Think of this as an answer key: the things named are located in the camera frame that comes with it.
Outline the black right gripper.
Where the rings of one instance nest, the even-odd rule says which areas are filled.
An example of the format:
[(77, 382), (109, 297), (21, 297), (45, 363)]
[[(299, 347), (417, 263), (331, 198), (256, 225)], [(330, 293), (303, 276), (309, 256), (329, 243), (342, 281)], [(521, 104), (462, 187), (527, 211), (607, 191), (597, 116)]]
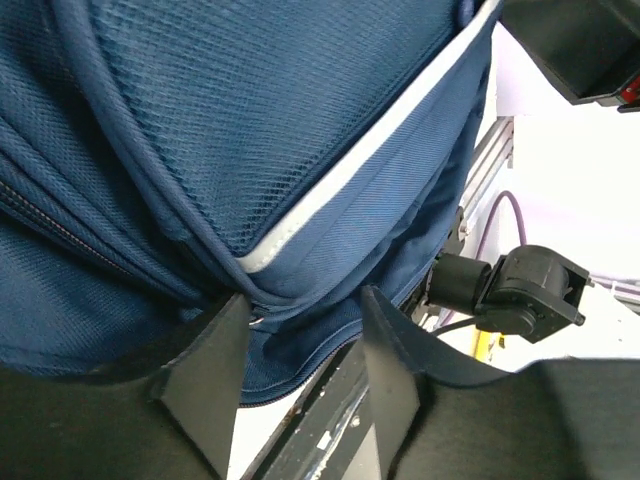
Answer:
[(569, 103), (639, 111), (637, 1), (506, 1), (501, 23)]

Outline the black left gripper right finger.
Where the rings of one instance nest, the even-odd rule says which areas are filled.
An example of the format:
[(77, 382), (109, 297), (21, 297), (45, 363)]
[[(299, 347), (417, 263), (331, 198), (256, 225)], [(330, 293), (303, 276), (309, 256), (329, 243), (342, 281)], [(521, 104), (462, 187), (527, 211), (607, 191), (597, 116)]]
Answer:
[[(365, 288), (363, 336), (367, 292), (398, 310), (379, 290)], [(488, 387), (497, 401), (495, 427), (507, 439), (504, 479), (638, 477), (637, 361), (544, 360), (516, 373), (498, 371)]]

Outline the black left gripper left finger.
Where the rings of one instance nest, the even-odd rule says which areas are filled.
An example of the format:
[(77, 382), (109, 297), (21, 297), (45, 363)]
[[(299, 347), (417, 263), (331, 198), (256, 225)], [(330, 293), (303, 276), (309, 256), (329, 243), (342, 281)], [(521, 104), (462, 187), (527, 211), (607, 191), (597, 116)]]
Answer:
[(5, 479), (222, 479), (249, 334), (232, 295), (84, 376), (1, 372)]

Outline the navy blue student backpack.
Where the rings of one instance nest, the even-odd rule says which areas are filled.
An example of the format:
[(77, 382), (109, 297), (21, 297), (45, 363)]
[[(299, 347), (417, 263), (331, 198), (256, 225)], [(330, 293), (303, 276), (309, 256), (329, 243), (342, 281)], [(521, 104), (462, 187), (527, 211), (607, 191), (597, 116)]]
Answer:
[(241, 402), (407, 300), (481, 124), (498, 1), (5, 1), (1, 361), (114, 361), (230, 291)]

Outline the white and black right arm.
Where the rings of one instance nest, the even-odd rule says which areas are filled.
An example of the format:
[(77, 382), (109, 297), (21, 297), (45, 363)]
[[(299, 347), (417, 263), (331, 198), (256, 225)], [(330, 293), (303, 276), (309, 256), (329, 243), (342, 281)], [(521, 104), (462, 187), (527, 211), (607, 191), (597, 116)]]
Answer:
[[(508, 1), (502, 24), (550, 84), (572, 105), (598, 104), (617, 114), (639, 110), (639, 4), (636, 1)], [(546, 247), (528, 244), (514, 194), (500, 192), (514, 212), (520, 244), (495, 265), (445, 256), (428, 295), (450, 313), (472, 317), (485, 332), (539, 342), (581, 326), (588, 272)]]

